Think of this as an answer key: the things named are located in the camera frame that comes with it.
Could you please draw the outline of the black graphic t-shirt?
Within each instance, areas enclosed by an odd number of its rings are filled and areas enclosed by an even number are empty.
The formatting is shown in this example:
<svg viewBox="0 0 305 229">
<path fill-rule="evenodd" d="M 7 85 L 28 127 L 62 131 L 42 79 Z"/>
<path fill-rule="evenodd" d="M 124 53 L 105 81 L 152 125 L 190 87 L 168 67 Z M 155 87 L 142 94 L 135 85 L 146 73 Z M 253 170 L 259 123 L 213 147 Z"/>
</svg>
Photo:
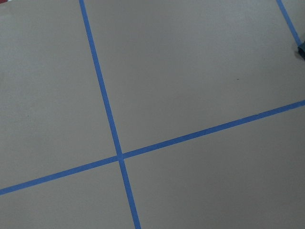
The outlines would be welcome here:
<svg viewBox="0 0 305 229">
<path fill-rule="evenodd" d="M 305 42 L 298 45 L 298 53 L 305 60 Z"/>
</svg>

